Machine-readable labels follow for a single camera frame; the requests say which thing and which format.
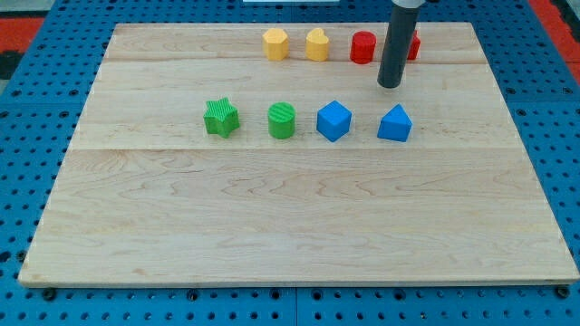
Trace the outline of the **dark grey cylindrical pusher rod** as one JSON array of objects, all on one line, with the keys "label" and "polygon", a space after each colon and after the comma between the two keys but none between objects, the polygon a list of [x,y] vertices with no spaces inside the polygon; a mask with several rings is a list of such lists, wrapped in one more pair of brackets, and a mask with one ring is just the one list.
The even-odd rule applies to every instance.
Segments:
[{"label": "dark grey cylindrical pusher rod", "polygon": [[401,84],[420,9],[400,8],[392,4],[377,77],[377,82],[383,88],[393,89]]}]

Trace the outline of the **silver rod mount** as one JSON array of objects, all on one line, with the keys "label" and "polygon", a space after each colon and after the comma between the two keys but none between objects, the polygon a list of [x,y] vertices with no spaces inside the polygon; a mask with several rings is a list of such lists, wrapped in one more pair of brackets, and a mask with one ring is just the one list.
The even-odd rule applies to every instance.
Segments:
[{"label": "silver rod mount", "polygon": [[426,0],[392,0],[392,2],[400,8],[418,9]]}]

